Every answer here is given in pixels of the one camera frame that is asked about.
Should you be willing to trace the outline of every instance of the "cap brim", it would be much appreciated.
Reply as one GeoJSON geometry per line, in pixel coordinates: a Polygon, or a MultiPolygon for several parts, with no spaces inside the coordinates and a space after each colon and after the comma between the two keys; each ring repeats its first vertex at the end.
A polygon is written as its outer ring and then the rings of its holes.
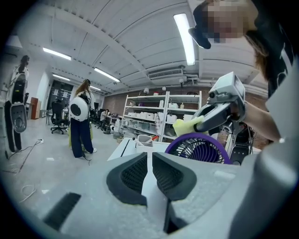
{"type": "Polygon", "coordinates": [[[194,41],[204,49],[210,49],[211,43],[209,40],[196,28],[190,28],[188,30],[189,34],[192,36],[194,41]]]}

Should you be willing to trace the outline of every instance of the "black t-shirt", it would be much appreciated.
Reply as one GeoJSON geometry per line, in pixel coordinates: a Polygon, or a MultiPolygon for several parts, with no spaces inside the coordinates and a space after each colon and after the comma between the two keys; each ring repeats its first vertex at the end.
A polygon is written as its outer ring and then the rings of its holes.
{"type": "Polygon", "coordinates": [[[295,56],[298,55],[295,9],[289,1],[286,3],[278,1],[279,4],[267,0],[252,0],[252,2],[259,14],[255,21],[257,31],[251,31],[250,34],[253,34],[269,53],[266,75],[270,97],[282,83],[292,67],[295,56]]]}

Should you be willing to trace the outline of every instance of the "yellow sponge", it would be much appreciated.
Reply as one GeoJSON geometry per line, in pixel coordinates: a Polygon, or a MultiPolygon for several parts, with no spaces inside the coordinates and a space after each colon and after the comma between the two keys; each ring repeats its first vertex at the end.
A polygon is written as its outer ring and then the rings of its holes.
{"type": "Polygon", "coordinates": [[[181,119],[177,119],[174,124],[173,128],[177,134],[177,136],[181,136],[183,134],[193,133],[194,131],[194,125],[202,122],[204,120],[204,116],[201,115],[199,117],[196,117],[188,122],[184,122],[181,119]]]}

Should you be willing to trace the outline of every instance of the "purple rim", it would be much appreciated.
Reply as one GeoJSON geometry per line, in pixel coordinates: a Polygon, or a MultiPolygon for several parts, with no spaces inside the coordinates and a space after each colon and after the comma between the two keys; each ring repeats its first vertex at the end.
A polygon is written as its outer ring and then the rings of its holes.
{"type": "Polygon", "coordinates": [[[184,134],[182,136],[177,137],[174,141],[171,142],[171,144],[167,147],[165,152],[169,154],[169,152],[172,150],[172,148],[175,145],[177,145],[178,143],[180,143],[181,141],[185,141],[187,139],[194,139],[194,138],[205,139],[205,140],[213,143],[221,152],[224,163],[232,164],[225,148],[213,137],[206,135],[206,134],[202,134],[202,133],[189,133],[189,134],[184,134]]]}

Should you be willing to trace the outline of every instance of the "robotic arm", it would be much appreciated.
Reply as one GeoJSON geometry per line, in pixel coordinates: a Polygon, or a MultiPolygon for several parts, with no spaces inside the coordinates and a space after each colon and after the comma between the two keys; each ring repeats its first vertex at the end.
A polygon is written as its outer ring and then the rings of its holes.
{"type": "Polygon", "coordinates": [[[239,122],[245,118],[245,87],[234,72],[218,79],[209,92],[207,104],[200,108],[193,119],[203,115],[204,121],[194,125],[196,132],[209,132],[209,135],[225,130],[237,135],[242,128],[239,122]],[[237,105],[239,116],[232,115],[231,106],[237,105]]]}

